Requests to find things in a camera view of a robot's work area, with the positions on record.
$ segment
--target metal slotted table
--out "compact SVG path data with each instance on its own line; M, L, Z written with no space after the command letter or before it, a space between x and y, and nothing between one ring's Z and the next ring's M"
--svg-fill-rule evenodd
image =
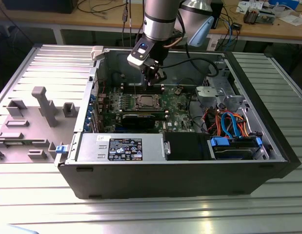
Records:
M82 95L77 93L82 94L90 71L84 68L93 66L90 51L91 47L81 46L34 48L0 95L0 116L7 115L5 100L25 81L58 85L50 94L55 105L66 101L57 98L57 92L67 91L72 95L66 98L78 106ZM274 59L263 54L234 56L302 162L302 92ZM70 74L66 78L52 78L56 77L54 69L39 76L37 69L52 65L47 64L50 57L67 58L64 73ZM73 85L80 90L70 91ZM22 98L30 92L28 88L16 95ZM266 182L251 195L80 200L53 163L5 163L0 164L0 223L40 234L59 230L71 234L302 232L302 165L283 179Z

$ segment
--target workbench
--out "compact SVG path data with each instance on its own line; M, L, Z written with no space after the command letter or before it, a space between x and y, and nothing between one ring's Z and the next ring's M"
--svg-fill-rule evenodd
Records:
M80 106L82 95L77 93L85 90L87 68L93 66L91 49L60 45L33 48L0 94L0 117L8 114L3 105L11 98L38 105L28 97L37 84L52 91L48 98L55 106L61 107L66 101ZM302 162L300 89L281 67L270 64L273 58L234 55ZM63 60L62 72L49 65L50 56ZM67 56L75 60L66 61ZM72 95L60 98L58 92L64 91ZM53 163L0 163L0 223L40 234L302 233L302 164L283 179L267 181L251 195L81 200Z
M244 24L243 14L235 12L238 0L224 0L229 16L234 22L242 24L239 40L244 41L265 41L278 43L302 44L302 25L293 26L284 21L276 19L274 24ZM91 4L100 4L102 0L92 0ZM123 4L122 0L115 0L107 6L102 6L102 9ZM1 5L5 13L21 27L37 27L49 28L54 32L57 44L65 44L65 40L61 31L63 29L70 30L85 30L85 31L103 31L103 32L121 32L122 21L121 16L123 7L118 7L106 12L107 19L95 16L90 13L82 12L75 9L72 14L59 14L48 12L27 12L27 11L9 11L4 5ZM89 11L89 5L85 2L81 5L81 9ZM302 6L299 5L298 11L302 11ZM137 33L142 23L142 6L141 4L132 4L132 32ZM0 11L0 26L13 25ZM129 32L129 21L125 26L125 32ZM216 29L210 30L208 38L211 38L207 50L215 50L218 40L224 38L227 29L223 22L219 22Z

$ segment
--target blue latch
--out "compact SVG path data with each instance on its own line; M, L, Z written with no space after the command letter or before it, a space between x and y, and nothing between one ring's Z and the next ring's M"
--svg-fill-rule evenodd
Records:
M90 101L95 101L96 100L96 96L94 96L93 94L90 94Z
M213 137L210 139L211 146L229 146L230 142L225 137Z
M86 114L86 117L91 117L91 112L90 111L87 111L87 114Z
M259 137L256 138L256 142L259 146L262 146L262 140Z
M68 148L69 148L69 145L58 145L55 149L55 152L57 154L68 153Z
M83 130L88 132L90 130L89 126L87 124L83 125Z

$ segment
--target blue cable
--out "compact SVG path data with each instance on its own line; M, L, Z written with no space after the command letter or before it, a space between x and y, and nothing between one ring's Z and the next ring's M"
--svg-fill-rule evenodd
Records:
M224 51L226 51L228 49L229 45L231 44L232 28L231 28L231 25L230 25L230 23L228 21L226 21L224 19L223 19L223 21L226 22L226 24L228 25L228 27L229 27L229 33L230 33L229 42L227 43L227 45L225 46L225 49L224 49Z
M237 126L237 122L233 116L233 114L231 113L223 113L223 115L221 116L221 127L223 129L223 131L230 137L230 138L233 138L232 135L226 130L225 128L225 125L224 125L224 118L226 115L230 115L231 119L232 119L232 125L233 125L233 130L234 130L234 134L237 136L237 137L241 137L240 135L240 132L238 130L238 126Z

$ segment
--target power supply label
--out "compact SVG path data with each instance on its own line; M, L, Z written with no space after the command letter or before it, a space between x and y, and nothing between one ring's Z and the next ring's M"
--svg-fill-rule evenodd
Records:
M111 138L107 158L110 161L141 161L142 139Z

